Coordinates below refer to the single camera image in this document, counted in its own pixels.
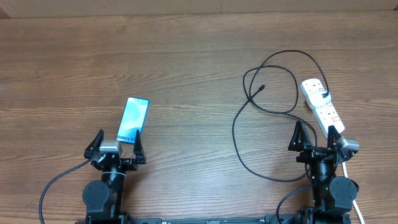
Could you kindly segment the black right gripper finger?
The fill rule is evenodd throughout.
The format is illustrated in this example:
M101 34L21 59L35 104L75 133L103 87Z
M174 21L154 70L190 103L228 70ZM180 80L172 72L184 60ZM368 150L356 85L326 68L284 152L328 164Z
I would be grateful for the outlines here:
M304 122L302 120L297 121L288 150L302 152L311 146L312 142L305 128Z
M341 138L340 133L334 125L328 127L327 147L334 147L337 141Z

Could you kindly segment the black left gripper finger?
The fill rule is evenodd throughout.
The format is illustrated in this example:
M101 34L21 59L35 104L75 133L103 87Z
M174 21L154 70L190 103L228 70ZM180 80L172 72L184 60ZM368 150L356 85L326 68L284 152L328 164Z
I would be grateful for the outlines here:
M84 158L92 158L94 153L99 150L103 139L104 139L104 131L100 129L94 140L92 140L92 142L85 149Z
M136 164L146 164L146 155L141 143L141 132L139 130L136 131L133 153Z

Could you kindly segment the blue Galaxy smartphone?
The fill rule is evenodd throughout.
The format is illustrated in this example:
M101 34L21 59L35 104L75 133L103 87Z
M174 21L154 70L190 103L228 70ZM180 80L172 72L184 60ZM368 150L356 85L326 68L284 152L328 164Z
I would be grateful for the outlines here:
M135 144L136 133L142 134L149 109L149 100L129 97L119 125L116 140Z

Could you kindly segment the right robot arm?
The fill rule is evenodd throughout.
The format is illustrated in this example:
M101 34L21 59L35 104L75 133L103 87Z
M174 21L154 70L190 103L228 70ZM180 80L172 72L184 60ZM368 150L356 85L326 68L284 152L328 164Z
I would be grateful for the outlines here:
M296 151L298 163L309 166L313 206L299 209L291 223L350 223L348 212L359 191L358 184L337 176L339 164L350 160L359 151L359 143L343 137L334 126L328 127L326 147L314 146L303 121L296 122L288 150Z

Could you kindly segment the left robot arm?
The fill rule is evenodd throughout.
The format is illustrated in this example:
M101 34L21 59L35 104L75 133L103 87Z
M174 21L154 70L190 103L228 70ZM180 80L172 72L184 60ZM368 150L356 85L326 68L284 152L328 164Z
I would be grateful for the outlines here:
M101 179L90 182L82 193L86 205L85 223L133 223L128 212L122 211L124 186L127 171L138 170L139 164L146 163L141 144L141 132L136 131L134 158L122 158L121 143L105 141L100 130L85 149L84 157L102 172Z

